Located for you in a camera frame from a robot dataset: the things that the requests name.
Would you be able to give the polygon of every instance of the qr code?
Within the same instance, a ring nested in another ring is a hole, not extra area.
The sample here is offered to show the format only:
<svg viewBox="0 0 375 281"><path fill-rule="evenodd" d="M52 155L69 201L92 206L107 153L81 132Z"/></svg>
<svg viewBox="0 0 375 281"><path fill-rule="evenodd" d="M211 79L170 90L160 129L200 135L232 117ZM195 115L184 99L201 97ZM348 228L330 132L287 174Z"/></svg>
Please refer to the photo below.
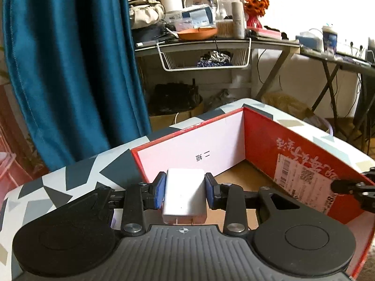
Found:
<svg viewBox="0 0 375 281"><path fill-rule="evenodd" d="M313 178L314 178L314 172L303 167L300 179L303 180L307 184L311 184Z"/></svg>

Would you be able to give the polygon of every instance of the orange plate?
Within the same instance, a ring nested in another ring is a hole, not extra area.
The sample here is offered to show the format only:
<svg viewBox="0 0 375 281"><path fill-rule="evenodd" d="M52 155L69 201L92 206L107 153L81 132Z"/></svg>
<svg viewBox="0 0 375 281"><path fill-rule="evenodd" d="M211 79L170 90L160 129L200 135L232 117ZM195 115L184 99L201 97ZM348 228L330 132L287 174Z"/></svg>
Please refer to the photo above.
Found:
<svg viewBox="0 0 375 281"><path fill-rule="evenodd" d="M185 31L178 32L179 38L182 40L204 40L211 38L218 32L217 28L191 28Z"/></svg>

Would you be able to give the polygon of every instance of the teal curtain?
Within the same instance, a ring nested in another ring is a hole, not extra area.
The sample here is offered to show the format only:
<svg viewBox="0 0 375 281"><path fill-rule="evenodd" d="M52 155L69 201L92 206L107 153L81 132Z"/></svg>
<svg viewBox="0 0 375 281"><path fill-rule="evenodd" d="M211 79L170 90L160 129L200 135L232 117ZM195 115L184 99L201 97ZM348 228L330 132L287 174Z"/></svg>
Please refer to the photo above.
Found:
<svg viewBox="0 0 375 281"><path fill-rule="evenodd" d="M150 132L128 0L3 0L14 93L56 170Z"/></svg>

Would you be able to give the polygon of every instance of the geometric patterned tablecloth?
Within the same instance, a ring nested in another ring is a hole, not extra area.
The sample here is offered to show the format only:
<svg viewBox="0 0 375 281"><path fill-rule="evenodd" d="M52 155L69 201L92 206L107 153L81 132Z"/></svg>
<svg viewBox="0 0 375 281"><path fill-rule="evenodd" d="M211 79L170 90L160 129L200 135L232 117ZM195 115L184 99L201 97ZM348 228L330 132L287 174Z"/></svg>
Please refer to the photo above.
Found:
<svg viewBox="0 0 375 281"><path fill-rule="evenodd" d="M11 281L22 273L12 253L13 237L22 225L99 186L123 190L137 183L141 175L131 149L244 105L309 139L358 172L368 171L370 167L375 166L374 160L346 142L276 108L253 99L241 99L61 168L10 191L5 196L0 211L0 280Z"/></svg>

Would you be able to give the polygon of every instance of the white power adapter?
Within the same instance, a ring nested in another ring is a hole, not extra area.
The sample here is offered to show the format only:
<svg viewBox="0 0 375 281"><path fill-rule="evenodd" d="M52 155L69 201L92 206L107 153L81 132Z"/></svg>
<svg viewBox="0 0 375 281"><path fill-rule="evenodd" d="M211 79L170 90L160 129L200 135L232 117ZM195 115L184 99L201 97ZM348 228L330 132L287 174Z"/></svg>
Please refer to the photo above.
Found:
<svg viewBox="0 0 375 281"><path fill-rule="evenodd" d="M202 169L168 169L163 221L166 224L204 224L207 219L205 172Z"/></svg>

